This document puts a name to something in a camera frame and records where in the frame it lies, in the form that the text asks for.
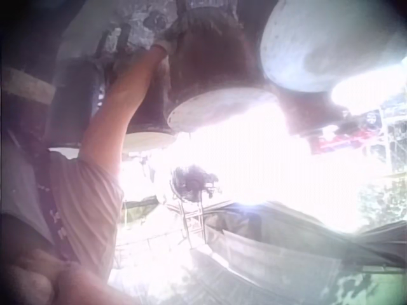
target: gray t-shirt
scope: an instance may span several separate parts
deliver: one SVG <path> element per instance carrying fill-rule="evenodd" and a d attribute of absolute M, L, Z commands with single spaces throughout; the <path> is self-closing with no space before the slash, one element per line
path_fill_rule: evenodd
<path fill-rule="evenodd" d="M 2 214 L 10 214 L 52 242 L 31 164 L 12 141 L 2 143 Z M 92 160 L 51 152 L 51 189 L 67 238 L 81 264 L 107 280 L 113 265 L 123 191 L 117 179 Z"/>

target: person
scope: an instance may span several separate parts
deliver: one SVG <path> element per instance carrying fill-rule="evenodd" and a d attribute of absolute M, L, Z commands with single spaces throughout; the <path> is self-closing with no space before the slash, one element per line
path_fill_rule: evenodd
<path fill-rule="evenodd" d="M 4 131 L 3 264 L 15 265 L 21 256 L 41 249 L 62 261 L 77 262 L 107 282 L 123 198 L 118 183 L 123 141 L 155 70 L 173 50 L 174 29 L 176 25 L 160 34 L 112 85 L 83 136 L 78 158 L 36 151 L 32 148 L 37 142 L 27 144 L 29 132 Z"/>

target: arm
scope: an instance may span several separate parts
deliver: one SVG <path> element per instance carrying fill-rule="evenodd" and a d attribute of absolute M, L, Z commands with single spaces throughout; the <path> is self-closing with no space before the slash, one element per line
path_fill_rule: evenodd
<path fill-rule="evenodd" d="M 152 46 L 113 84 L 84 134 L 79 158 L 118 176 L 127 126 L 147 93 L 155 69 L 166 56 L 163 48 Z"/>

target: shirt sleeve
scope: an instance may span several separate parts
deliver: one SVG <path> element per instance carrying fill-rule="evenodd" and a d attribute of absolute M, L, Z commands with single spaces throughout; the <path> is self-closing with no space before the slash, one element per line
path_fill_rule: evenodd
<path fill-rule="evenodd" d="M 89 160 L 51 152 L 55 204 L 81 264 L 107 280 L 113 265 L 123 191 L 115 177 Z"/>

